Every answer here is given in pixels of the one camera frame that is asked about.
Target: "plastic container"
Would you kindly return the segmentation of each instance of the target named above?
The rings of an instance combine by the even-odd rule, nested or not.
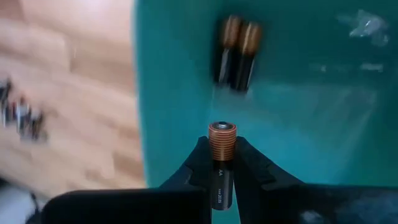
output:
[[[363,9],[388,23],[386,45],[339,21]],[[137,80],[150,187],[187,158],[209,123],[238,135],[306,182],[398,186],[397,15],[392,1],[136,2]],[[263,26],[246,95],[212,82],[215,24],[237,14]],[[236,203],[213,212],[238,223]]]

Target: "wooden surface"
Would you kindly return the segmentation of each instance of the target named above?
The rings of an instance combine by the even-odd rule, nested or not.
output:
[[[132,0],[0,0],[0,79],[47,116],[45,143],[0,128],[0,176],[53,197],[145,187]]]

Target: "battery pair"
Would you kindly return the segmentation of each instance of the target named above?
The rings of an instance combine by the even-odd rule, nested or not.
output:
[[[229,16],[223,21],[220,31],[214,81],[245,92],[249,88],[254,57],[259,49],[261,27],[238,16]]]

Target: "copper battery top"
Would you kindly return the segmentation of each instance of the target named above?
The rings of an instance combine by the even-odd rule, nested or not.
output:
[[[253,55],[260,46],[261,27],[249,22],[242,25],[241,35],[239,37],[239,48],[243,54]]]
[[[234,47],[238,43],[241,19],[237,16],[229,16],[221,30],[221,44],[224,47]]]
[[[219,121],[209,125],[209,143],[213,151],[214,160],[232,160],[234,158],[235,142],[235,124]]]

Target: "small metal part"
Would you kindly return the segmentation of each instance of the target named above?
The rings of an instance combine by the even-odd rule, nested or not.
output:
[[[240,26],[241,19],[237,16],[229,16],[223,21],[214,61],[213,79],[217,84],[229,83],[234,71]]]
[[[4,127],[16,120],[16,104],[9,103],[8,100],[1,102],[1,120]]]
[[[23,99],[21,99],[20,102],[17,103],[16,118],[17,118],[17,133],[20,134],[21,137],[24,137],[29,125],[30,108],[29,105],[26,104]]]
[[[8,99],[8,94],[11,90],[11,80],[8,78],[0,82],[0,102],[3,103]]]
[[[209,125],[209,143],[213,155],[211,206],[227,210],[232,205],[233,157],[236,126],[224,121]]]
[[[29,135],[33,141],[37,141],[42,133],[44,116],[41,111],[33,111],[29,121]]]
[[[236,73],[231,77],[231,88],[236,91],[247,91],[250,84],[254,57],[260,46],[261,28],[253,22],[242,26],[239,37],[239,57]]]

